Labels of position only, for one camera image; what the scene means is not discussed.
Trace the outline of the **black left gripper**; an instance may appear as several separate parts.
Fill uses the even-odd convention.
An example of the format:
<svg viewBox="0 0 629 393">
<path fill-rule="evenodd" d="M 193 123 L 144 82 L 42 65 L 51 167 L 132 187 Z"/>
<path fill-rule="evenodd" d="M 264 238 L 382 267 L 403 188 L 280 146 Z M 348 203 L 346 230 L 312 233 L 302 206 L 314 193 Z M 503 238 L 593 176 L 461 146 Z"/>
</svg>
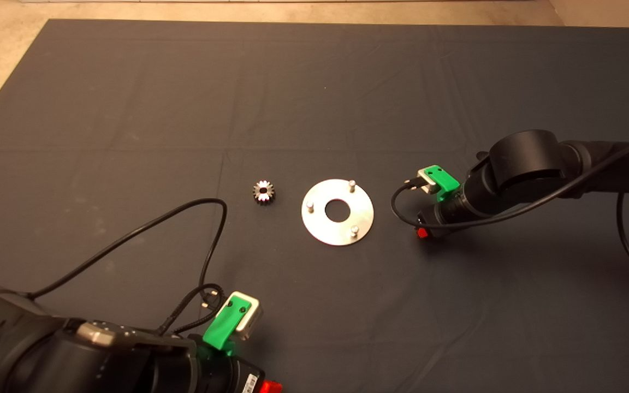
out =
<svg viewBox="0 0 629 393">
<path fill-rule="evenodd" d="M 259 366 L 218 350 L 199 350 L 200 392 L 281 393 L 281 383 L 265 380 Z"/>
</svg>

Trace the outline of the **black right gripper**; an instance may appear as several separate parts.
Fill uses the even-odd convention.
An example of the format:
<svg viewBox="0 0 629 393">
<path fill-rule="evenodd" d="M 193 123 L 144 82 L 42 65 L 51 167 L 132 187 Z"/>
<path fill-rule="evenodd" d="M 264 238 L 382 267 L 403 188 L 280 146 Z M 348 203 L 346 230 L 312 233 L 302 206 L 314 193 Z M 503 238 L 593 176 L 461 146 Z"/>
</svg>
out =
<svg viewBox="0 0 629 393">
<path fill-rule="evenodd" d="M 470 221 L 470 210 L 465 206 L 461 194 L 437 202 L 418 212 L 418 222 L 424 225 L 450 225 Z M 424 227 L 416 227 L 415 232 L 420 239 L 428 239 L 429 231 Z"/>
</svg>

